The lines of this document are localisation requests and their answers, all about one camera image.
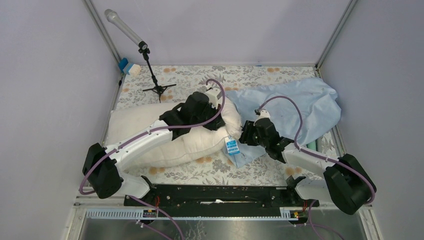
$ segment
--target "label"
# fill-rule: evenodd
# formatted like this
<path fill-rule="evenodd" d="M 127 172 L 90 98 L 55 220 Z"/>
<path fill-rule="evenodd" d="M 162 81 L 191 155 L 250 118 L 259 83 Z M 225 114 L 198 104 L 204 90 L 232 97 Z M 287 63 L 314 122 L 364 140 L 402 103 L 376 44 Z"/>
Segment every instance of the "label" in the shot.
<path fill-rule="evenodd" d="M 225 146 L 230 156 L 240 153 L 239 146 L 237 145 L 237 141 L 231 136 L 228 136 L 225 138 Z"/>

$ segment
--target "pillow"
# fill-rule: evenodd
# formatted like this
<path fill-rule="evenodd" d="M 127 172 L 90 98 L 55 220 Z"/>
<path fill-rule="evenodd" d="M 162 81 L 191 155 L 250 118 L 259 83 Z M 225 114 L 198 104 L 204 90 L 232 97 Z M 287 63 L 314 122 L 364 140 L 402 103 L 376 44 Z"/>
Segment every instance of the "pillow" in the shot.
<path fill-rule="evenodd" d="M 117 143 L 147 128 L 164 112 L 171 110 L 178 102 L 145 104 L 123 110 L 112 111 L 106 139 L 106 146 Z M 216 131 L 202 126 L 193 127 L 189 133 L 158 146 L 135 159 L 133 167 L 173 167 L 220 151 L 225 138 L 239 139 L 242 134 L 242 120 L 234 104 L 225 99 L 221 111 L 225 126 Z"/>

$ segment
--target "white wall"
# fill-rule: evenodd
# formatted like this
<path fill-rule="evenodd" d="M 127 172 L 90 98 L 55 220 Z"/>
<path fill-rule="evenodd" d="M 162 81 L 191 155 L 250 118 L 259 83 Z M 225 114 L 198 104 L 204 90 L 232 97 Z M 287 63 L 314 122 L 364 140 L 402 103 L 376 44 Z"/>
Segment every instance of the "white wall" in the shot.
<path fill-rule="evenodd" d="M 57 240 L 119 73 L 81 0 L 2 0 L 0 16 L 0 239 Z"/>
<path fill-rule="evenodd" d="M 385 240 L 422 239 L 424 1 L 359 1 L 322 67 Z"/>
<path fill-rule="evenodd" d="M 115 10 L 154 65 L 314 64 L 349 0 L 93 0 L 122 57 L 137 46 L 104 17 Z"/>

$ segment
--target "floral tablecloth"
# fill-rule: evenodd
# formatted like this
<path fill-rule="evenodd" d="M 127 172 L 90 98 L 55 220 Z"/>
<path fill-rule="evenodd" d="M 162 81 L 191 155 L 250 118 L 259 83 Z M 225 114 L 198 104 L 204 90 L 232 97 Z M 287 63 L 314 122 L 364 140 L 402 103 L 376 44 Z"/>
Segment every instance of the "floral tablecloth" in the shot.
<path fill-rule="evenodd" d="M 206 91 L 205 81 L 216 79 L 225 90 L 238 90 L 260 85 L 288 83 L 314 77 L 312 67 L 269 67 L 269 66 L 153 66 L 153 72 L 160 85 L 176 84 L 161 97 L 163 103 L 183 102 L 194 91 Z M 140 75 L 127 75 L 121 88 L 116 110 L 144 104 L 158 103 L 158 96 L 152 91 L 143 92 L 153 86 L 149 69 L 142 68 Z M 335 156 L 332 135 L 328 132 L 322 139 L 321 151 Z M 300 167 L 283 164 L 267 155 L 236 168 L 221 152 L 199 158 L 174 167 L 140 167 L 128 173 L 145 175 L 156 184 L 197 184 L 197 185 L 244 185 L 244 186 L 285 186 L 285 179 L 293 175 L 318 176 Z"/>

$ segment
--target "gray floor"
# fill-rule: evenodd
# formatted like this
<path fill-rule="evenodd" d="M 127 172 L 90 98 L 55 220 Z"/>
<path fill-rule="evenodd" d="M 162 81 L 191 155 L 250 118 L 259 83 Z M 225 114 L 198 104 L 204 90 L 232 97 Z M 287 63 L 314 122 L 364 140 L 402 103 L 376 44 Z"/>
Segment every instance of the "gray floor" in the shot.
<path fill-rule="evenodd" d="M 315 224 L 331 227 L 346 240 L 367 239 L 358 214 L 350 216 L 340 210 L 313 210 Z M 187 240 L 315 240 L 319 239 L 310 226 L 293 227 L 287 221 L 228 221 L 191 220 L 177 221 Z M 172 239 L 179 240 L 178 231 L 169 220 L 157 220 L 150 224 Z M 326 240 L 340 238 L 327 230 L 318 228 Z M 133 220 L 87 219 L 81 240 L 163 240 L 162 236 L 135 225 Z"/>

